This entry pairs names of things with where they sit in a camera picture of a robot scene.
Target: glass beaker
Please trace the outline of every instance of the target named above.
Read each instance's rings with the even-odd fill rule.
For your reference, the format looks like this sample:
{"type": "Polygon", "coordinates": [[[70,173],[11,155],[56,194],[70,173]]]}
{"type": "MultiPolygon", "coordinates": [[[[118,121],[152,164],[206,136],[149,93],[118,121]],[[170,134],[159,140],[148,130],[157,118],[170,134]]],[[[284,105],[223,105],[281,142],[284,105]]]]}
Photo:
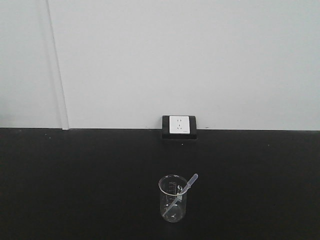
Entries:
{"type": "Polygon", "coordinates": [[[187,180],[178,175],[167,175],[160,179],[160,214],[164,220],[176,223],[185,216],[188,189],[183,192],[183,188],[186,184],[187,180]]]}

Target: power outlet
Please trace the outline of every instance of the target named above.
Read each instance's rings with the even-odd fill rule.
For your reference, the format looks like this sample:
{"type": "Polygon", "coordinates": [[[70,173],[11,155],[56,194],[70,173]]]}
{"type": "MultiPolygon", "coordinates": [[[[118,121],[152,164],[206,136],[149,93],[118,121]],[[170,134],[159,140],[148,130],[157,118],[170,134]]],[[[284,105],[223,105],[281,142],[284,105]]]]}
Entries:
{"type": "Polygon", "coordinates": [[[170,134],[190,134],[189,116],[169,116],[170,134]]]}

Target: black table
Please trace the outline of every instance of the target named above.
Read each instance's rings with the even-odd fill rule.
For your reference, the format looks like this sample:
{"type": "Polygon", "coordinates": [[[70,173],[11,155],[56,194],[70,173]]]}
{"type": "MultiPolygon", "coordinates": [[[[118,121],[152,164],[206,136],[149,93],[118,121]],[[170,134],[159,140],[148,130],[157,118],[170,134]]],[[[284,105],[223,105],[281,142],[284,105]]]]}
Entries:
{"type": "Polygon", "coordinates": [[[0,129],[1,240],[320,239],[320,132],[0,129]],[[159,179],[199,178],[185,218],[159,179]]]}

